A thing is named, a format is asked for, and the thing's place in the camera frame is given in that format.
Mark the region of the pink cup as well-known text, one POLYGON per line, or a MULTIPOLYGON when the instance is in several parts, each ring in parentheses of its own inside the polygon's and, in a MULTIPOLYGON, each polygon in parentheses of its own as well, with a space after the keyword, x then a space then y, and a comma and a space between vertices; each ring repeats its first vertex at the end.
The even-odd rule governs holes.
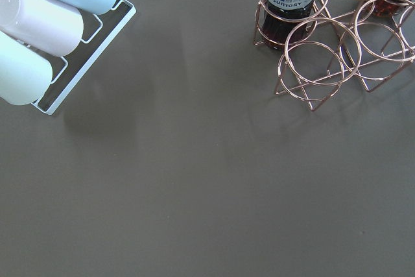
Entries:
POLYGON ((1 30, 53 56, 79 45, 84 22, 79 10, 57 0, 1 0, 1 30))

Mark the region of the white cup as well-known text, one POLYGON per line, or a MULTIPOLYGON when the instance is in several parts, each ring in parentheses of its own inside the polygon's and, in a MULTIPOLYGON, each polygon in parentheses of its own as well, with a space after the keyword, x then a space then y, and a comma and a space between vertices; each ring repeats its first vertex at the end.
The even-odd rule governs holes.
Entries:
POLYGON ((26 105, 42 98, 52 81, 50 62, 1 33, 1 98, 26 105))

